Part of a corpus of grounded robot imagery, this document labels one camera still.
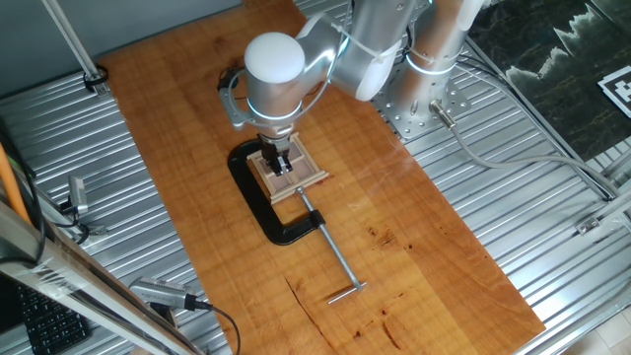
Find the dark stain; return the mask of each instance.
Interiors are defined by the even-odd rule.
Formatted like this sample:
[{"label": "dark stain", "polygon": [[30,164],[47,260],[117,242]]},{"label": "dark stain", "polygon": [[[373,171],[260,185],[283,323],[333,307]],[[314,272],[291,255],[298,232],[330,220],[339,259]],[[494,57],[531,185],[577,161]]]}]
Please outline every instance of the dark stain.
[{"label": "dark stain", "polygon": [[594,245],[597,245],[598,243],[601,243],[602,241],[604,241],[607,238],[608,238],[608,236],[600,238],[599,240],[594,242]]},{"label": "dark stain", "polygon": [[245,66],[244,59],[242,57],[235,57],[230,59],[230,68],[240,69]]},{"label": "dark stain", "polygon": [[394,345],[395,348],[401,350],[401,347],[398,346],[398,344],[396,343],[396,341],[392,337],[392,334],[390,334],[390,331],[388,330],[387,325],[386,325],[385,322],[382,322],[382,327],[384,328],[384,332],[386,333],[387,338],[390,339],[390,341],[392,342],[392,345]]},{"label": "dark stain", "polygon": [[323,182],[325,182],[325,181],[327,181],[327,180],[330,180],[330,179],[332,179],[332,178],[334,178],[334,177],[335,177],[335,176],[333,176],[333,175],[329,175],[328,177],[323,178],[322,180],[320,180],[320,181],[316,182],[315,184],[322,184]]},{"label": "dark stain", "polygon": [[307,318],[309,318],[309,320],[311,321],[311,323],[315,326],[315,328],[317,329],[317,331],[319,332],[320,335],[322,335],[322,338],[324,338],[324,341],[326,341],[326,343],[328,344],[328,346],[331,348],[331,350],[333,350],[333,352],[335,351],[335,349],[333,348],[333,344],[330,343],[330,341],[328,341],[328,339],[326,338],[326,336],[324,336],[324,333],[322,333],[322,329],[320,329],[319,325],[317,325],[317,323],[314,321],[314,319],[312,318],[312,316],[309,314],[309,312],[307,312],[307,310],[305,310],[305,307],[303,306],[303,304],[300,302],[300,300],[298,299],[298,296],[296,296],[296,292],[294,292],[294,289],[292,289],[292,285],[289,284],[289,280],[287,280],[287,278],[285,278],[285,282],[287,282],[287,287],[289,287],[289,289],[292,291],[292,294],[294,295],[294,298],[296,299],[296,302],[298,302],[298,305],[300,305],[300,308],[303,309],[303,312],[305,312],[305,315],[307,315]]},{"label": "dark stain", "polygon": [[222,35],[218,35],[214,40],[213,40],[213,44],[217,45],[217,46],[222,46],[224,44],[228,43],[228,41],[222,36]]}]

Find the metal slotted surface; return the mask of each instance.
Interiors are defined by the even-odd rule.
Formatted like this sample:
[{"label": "metal slotted surface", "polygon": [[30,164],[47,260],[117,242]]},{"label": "metal slotted surface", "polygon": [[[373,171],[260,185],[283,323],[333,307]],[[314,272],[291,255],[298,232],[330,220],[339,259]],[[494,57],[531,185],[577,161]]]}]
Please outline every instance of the metal slotted surface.
[{"label": "metal slotted surface", "polygon": [[[112,96],[89,93],[77,74],[0,102],[0,116],[37,172],[37,186],[55,202],[67,199],[69,175],[84,177],[90,211],[81,222],[108,229],[107,237],[85,242],[86,252],[125,285],[156,277],[192,286],[206,299]],[[180,310],[176,320],[200,349],[232,353],[213,313]],[[125,354],[134,347],[91,327],[92,337],[67,353]],[[0,353],[32,353],[23,325],[0,336]]]}]

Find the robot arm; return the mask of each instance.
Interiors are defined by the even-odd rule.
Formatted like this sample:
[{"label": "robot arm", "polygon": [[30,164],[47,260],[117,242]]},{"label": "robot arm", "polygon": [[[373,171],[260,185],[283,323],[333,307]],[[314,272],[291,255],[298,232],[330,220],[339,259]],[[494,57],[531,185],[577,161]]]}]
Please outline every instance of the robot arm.
[{"label": "robot arm", "polygon": [[[465,8],[463,4],[481,0],[437,1]],[[245,50],[248,111],[237,108],[229,88],[220,89],[233,126],[242,129],[248,123],[258,130],[263,158],[276,175],[292,171],[289,136],[312,87],[330,83],[359,101],[370,100],[382,88],[417,0],[355,2],[350,34],[318,14],[295,38],[268,33],[252,40]]]}]

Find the black cable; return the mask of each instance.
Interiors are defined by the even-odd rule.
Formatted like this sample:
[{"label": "black cable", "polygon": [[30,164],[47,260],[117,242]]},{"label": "black cable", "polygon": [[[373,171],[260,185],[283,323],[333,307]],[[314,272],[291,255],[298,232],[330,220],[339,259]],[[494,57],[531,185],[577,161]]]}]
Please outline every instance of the black cable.
[{"label": "black cable", "polygon": [[88,228],[88,226],[79,224],[79,229],[81,229],[83,234],[81,235],[81,238],[79,238],[79,241],[77,241],[78,246],[85,242],[86,239],[90,236],[90,228]]},{"label": "black cable", "polygon": [[86,239],[90,236],[90,228],[82,223],[79,223],[79,215],[77,213],[73,214],[72,224],[64,225],[64,224],[55,223],[55,226],[59,228],[78,227],[81,230],[81,236],[79,238],[79,241],[77,241],[77,245],[80,245],[81,243],[85,242]]},{"label": "black cable", "polygon": [[239,333],[239,327],[235,323],[235,320],[232,319],[232,317],[228,316],[228,314],[225,313],[224,311],[216,308],[213,305],[207,304],[205,302],[195,301],[195,308],[201,309],[201,310],[215,311],[216,313],[224,316],[226,320],[229,320],[230,323],[233,324],[233,327],[235,328],[235,333],[237,334],[237,355],[240,355],[241,354],[241,334]]},{"label": "black cable", "polygon": [[485,62],[483,60],[480,60],[478,58],[475,58],[475,57],[472,57],[472,56],[469,56],[469,55],[464,55],[464,54],[461,54],[460,57],[466,58],[467,60],[472,60],[472,61],[474,61],[474,62],[476,62],[476,63],[478,63],[480,65],[483,65],[488,70],[490,70],[492,72],[495,72],[495,69],[489,63],[487,63],[487,62]]},{"label": "black cable", "polygon": [[79,224],[79,216],[77,216],[76,213],[72,214],[72,224],[69,225],[65,225],[65,224],[61,224],[61,223],[55,223],[55,226],[59,227],[59,228],[72,228],[72,227],[76,227]]},{"label": "black cable", "polygon": [[29,268],[34,268],[37,266],[37,264],[35,263],[34,260],[31,260],[29,258],[26,257],[20,257],[20,256],[8,256],[8,257],[3,257],[0,259],[0,265],[4,265],[4,264],[8,264],[8,263],[14,263],[14,262],[20,262],[22,264],[26,264]]},{"label": "black cable", "polygon": [[495,72],[492,72],[490,70],[486,70],[484,68],[480,68],[477,65],[474,65],[474,64],[471,64],[471,63],[467,63],[466,61],[462,61],[462,60],[458,60],[457,63],[458,64],[464,64],[464,65],[466,65],[466,66],[468,66],[468,67],[470,67],[472,69],[479,70],[479,71],[481,71],[483,73],[486,73],[486,74],[488,74],[488,75],[490,75],[490,76],[492,76],[494,78],[497,78],[498,80],[504,82],[504,79],[501,76],[499,76],[497,73],[495,73]]},{"label": "black cable", "polygon": [[[0,138],[2,138],[1,140],[2,140],[3,145],[4,144],[8,145],[15,152],[14,158],[16,160],[16,163],[18,163],[18,165],[22,169],[22,172],[24,173],[24,176],[27,179],[27,184],[29,185],[29,189],[31,190],[32,196],[23,196],[23,198],[26,200],[25,197],[30,197],[33,201],[33,206],[35,208],[35,211],[33,210],[29,211],[29,215],[31,217],[31,221],[33,222],[33,225],[34,226],[37,225],[39,228],[39,246],[37,247],[37,255],[35,257],[35,265],[38,265],[39,262],[41,261],[41,256],[43,255],[43,250],[46,245],[46,233],[45,233],[45,228],[43,225],[43,214],[41,213],[41,205],[39,204],[39,198],[37,197],[37,189],[35,188],[35,183],[33,182],[33,178],[29,174],[29,169],[27,167],[27,164],[25,163],[24,158],[22,157],[22,154],[18,150],[18,147],[13,143],[11,138],[2,130],[0,130]],[[3,260],[7,260],[7,259],[10,259],[7,262],[23,262],[24,260],[23,258],[20,258],[20,257],[18,258],[7,257],[4,259],[0,259],[0,262],[4,263],[5,261]]]}]

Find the wood grain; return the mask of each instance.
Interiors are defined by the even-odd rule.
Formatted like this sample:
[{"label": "wood grain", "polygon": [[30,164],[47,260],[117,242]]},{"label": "wood grain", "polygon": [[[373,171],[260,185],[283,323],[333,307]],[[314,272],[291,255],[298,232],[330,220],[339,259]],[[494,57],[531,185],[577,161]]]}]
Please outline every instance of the wood grain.
[{"label": "wood grain", "polygon": [[[278,247],[228,171],[236,132],[215,89],[264,32],[294,36],[290,0],[245,5],[123,48],[101,63],[199,279],[232,315],[243,354],[508,354],[543,325],[370,104],[334,88],[298,125],[329,172],[307,195],[361,281],[350,285],[320,232]],[[275,207],[306,212],[297,196]],[[233,350],[234,330],[224,319]]]}]

